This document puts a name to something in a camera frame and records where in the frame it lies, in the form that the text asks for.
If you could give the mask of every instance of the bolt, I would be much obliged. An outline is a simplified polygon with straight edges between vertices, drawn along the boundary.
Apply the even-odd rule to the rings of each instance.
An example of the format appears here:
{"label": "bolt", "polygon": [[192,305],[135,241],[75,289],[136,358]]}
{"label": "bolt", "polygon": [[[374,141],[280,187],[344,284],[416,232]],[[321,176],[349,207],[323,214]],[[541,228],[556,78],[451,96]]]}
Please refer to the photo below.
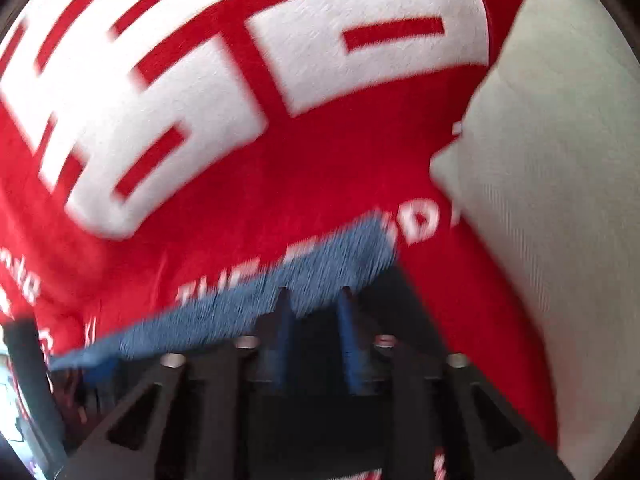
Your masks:
{"label": "bolt", "polygon": [[255,335],[243,335],[236,339],[236,348],[239,350],[253,350],[260,346],[260,339]]}
{"label": "bolt", "polygon": [[164,354],[160,359],[160,364],[167,368],[180,368],[187,362],[187,358],[182,354]]}
{"label": "bolt", "polygon": [[452,368],[466,368],[469,366],[469,358],[464,354],[451,354],[447,357],[447,363]]}
{"label": "bolt", "polygon": [[394,336],[389,334],[381,334],[376,336],[373,344],[377,348],[388,349],[396,346],[397,342],[398,340]]}

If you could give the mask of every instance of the white fabric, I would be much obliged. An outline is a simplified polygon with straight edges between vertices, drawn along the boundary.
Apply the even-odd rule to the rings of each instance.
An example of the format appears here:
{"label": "white fabric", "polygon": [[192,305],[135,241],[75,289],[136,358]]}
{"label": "white fabric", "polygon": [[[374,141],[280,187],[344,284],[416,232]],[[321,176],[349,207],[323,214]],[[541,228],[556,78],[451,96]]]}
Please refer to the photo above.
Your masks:
{"label": "white fabric", "polygon": [[598,0],[527,0],[434,177],[541,330],[560,456],[599,473],[640,406],[640,66]]}

